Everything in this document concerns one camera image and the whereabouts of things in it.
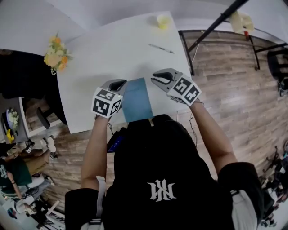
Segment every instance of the blue cloth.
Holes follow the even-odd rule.
[[[126,122],[153,117],[144,78],[127,82],[122,108]]]

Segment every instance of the plastic cup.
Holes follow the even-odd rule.
[[[160,29],[167,29],[170,25],[171,19],[163,14],[157,17],[158,26]]]

